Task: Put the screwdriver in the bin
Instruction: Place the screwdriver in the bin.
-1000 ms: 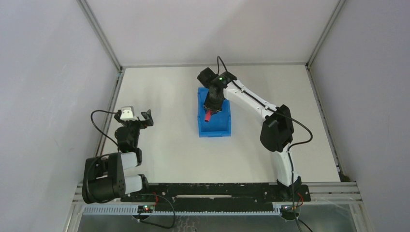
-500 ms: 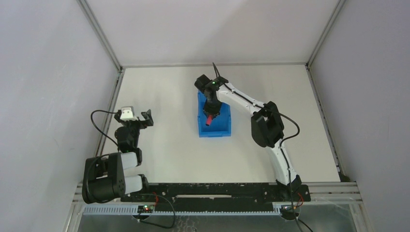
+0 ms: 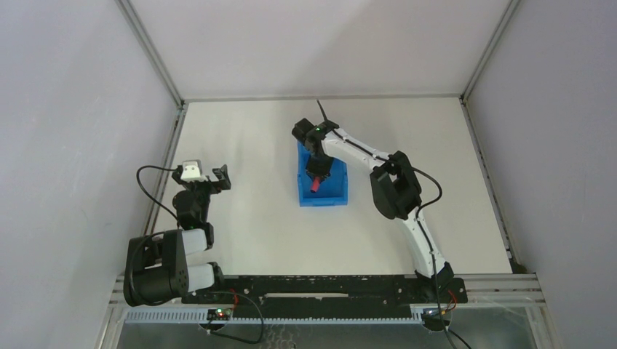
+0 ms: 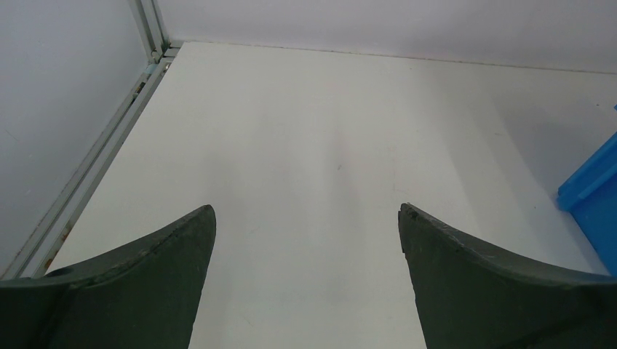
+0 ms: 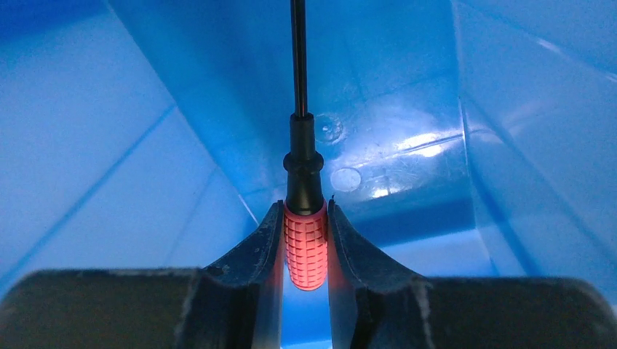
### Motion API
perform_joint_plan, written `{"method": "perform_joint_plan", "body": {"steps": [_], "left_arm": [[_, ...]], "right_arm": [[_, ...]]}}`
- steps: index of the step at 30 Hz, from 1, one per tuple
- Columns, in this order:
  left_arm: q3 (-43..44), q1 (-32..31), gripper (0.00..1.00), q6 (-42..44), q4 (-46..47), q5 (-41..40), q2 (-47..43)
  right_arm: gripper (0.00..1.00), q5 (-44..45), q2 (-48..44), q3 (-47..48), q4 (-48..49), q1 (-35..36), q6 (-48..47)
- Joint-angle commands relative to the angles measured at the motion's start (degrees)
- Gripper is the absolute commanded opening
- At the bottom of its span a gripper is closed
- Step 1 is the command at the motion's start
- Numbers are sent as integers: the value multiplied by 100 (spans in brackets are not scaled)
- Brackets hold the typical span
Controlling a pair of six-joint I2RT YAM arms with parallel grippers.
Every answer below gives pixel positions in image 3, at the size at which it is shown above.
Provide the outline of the red-handled black screwdriver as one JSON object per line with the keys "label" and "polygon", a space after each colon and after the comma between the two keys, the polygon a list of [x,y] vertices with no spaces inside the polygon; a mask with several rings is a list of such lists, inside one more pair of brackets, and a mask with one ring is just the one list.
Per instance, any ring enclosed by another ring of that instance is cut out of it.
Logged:
{"label": "red-handled black screwdriver", "polygon": [[319,187],[321,185],[322,179],[320,177],[315,177],[312,181],[311,187],[310,187],[310,192],[311,193],[316,193],[319,190]]}

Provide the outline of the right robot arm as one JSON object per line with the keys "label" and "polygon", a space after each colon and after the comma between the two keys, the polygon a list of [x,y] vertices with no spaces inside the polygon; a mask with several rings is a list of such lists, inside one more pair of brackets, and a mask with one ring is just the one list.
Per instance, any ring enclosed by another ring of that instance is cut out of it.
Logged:
{"label": "right robot arm", "polygon": [[305,171],[313,192],[330,177],[336,160],[367,172],[375,208],[386,219],[402,225],[417,278],[434,299],[445,293],[454,272],[423,218],[426,204],[417,176],[426,173],[413,167],[405,153],[371,148],[331,121],[312,124],[302,119],[293,127],[292,135],[310,153]]}

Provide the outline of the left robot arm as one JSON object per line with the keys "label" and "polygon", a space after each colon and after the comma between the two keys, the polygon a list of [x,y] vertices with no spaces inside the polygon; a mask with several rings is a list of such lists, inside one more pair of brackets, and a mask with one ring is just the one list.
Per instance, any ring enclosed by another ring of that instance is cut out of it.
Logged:
{"label": "left robot arm", "polygon": [[192,265],[188,257],[213,247],[214,228],[207,217],[211,197],[231,188],[228,167],[206,175],[200,161],[190,160],[170,174],[182,188],[168,211],[176,227],[130,240],[123,295],[131,307],[157,306],[199,290],[223,289],[223,272],[216,262]]}

